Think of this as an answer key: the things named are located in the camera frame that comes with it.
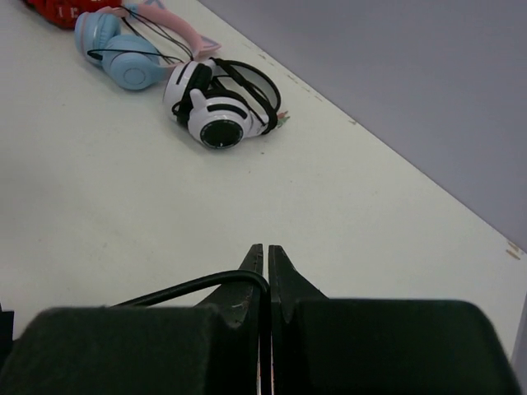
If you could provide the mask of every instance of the black headphone padding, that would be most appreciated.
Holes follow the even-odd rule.
[[[192,109],[192,102],[190,101],[190,91],[192,89],[199,89],[205,92],[211,84],[212,69],[209,66],[198,63],[194,69],[192,76],[189,78],[189,83],[185,87],[183,97],[181,98],[180,108],[178,110],[178,122],[186,125],[189,122],[190,110]]]

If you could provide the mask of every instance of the black cable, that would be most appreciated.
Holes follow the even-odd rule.
[[[166,56],[166,55],[162,55],[161,53],[156,53],[156,52],[134,51],[134,50],[128,50],[128,49],[106,49],[106,48],[90,49],[89,51],[86,52],[86,54],[96,60],[102,60],[102,55],[98,54],[98,52],[140,53],[141,55],[160,56],[162,58],[175,59],[180,62],[183,62],[183,60],[181,60],[180,58],[177,58],[176,56]]]
[[[173,44],[176,44],[178,47],[183,49],[183,51],[190,57],[190,60],[194,60],[194,56],[192,55],[192,51],[190,50],[190,48],[187,47],[185,44],[181,43],[180,41],[178,41],[177,39],[175,39],[174,37],[172,37],[171,35],[169,35],[160,25],[158,25],[154,21],[148,19],[147,17],[145,17],[145,16],[143,16],[141,14],[138,14],[137,12],[134,12],[134,11],[126,8],[125,6],[119,6],[119,8],[123,8],[124,10],[126,10],[131,16],[133,16],[135,19],[137,19],[138,21],[143,23],[148,29],[152,30],[157,35],[169,40]],[[148,25],[145,21],[142,21],[142,19],[144,19],[145,21],[147,21],[149,23],[152,23],[155,27],[157,27],[159,30],[161,30],[162,33],[160,33],[159,31],[156,31],[154,28],[152,28],[150,25]]]
[[[123,21],[123,23],[137,36],[137,37],[141,37],[142,39],[145,39],[145,37],[139,33],[135,27],[133,27],[130,22],[128,22],[126,20],[126,18],[121,18],[121,21]],[[167,56],[165,56],[163,53],[161,53],[161,51],[159,49],[156,48],[156,51],[159,52],[159,54],[161,55],[161,57],[163,58],[163,60],[165,62],[167,62],[168,64],[174,64],[174,62],[172,61],[172,59],[168,58]]]
[[[262,394],[272,394],[271,377],[271,291],[269,284],[258,273],[248,270],[230,270],[219,272],[209,276],[197,278],[184,282],[177,286],[172,286],[164,290],[159,290],[148,295],[127,300],[116,304],[117,306],[153,306],[172,300],[183,295],[190,294],[197,290],[204,290],[211,286],[219,286],[232,282],[250,282],[261,290],[259,306],[259,337],[260,337],[260,378],[262,384]]]

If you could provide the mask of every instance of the pink cat ear headphones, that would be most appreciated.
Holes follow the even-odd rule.
[[[119,18],[135,35],[120,34]],[[154,24],[160,29],[156,33],[186,49],[191,60],[205,57],[220,48],[218,43],[201,36],[177,15],[156,6],[128,4],[116,8],[104,7],[98,12],[81,14],[75,25],[77,51],[90,63],[101,66],[124,89],[141,90],[165,80],[178,64],[174,63],[174,60],[183,62],[181,59],[161,54],[152,43],[132,28],[127,18]],[[190,48],[170,37],[161,26],[180,35]],[[160,58],[169,64],[161,66]]]
[[[247,91],[264,114],[254,111],[239,93],[226,89],[220,82],[223,77]],[[163,95],[170,118],[186,125],[193,138],[214,149],[269,133],[277,126],[281,100],[277,86],[259,69],[217,58],[176,66]]]

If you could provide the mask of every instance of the gray wall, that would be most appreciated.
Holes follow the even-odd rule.
[[[525,0],[202,2],[527,249]]]

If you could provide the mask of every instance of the white ear cup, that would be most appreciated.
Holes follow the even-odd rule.
[[[176,66],[166,83],[165,93],[163,94],[163,107],[165,107],[166,114],[173,121],[177,121],[177,117],[174,115],[172,108],[183,99],[183,94],[196,65],[196,62],[190,62]]]
[[[190,91],[190,98],[194,107],[190,111],[189,133],[205,146],[215,149],[234,146],[252,126],[249,110],[236,99],[222,96],[207,99],[198,89]]]

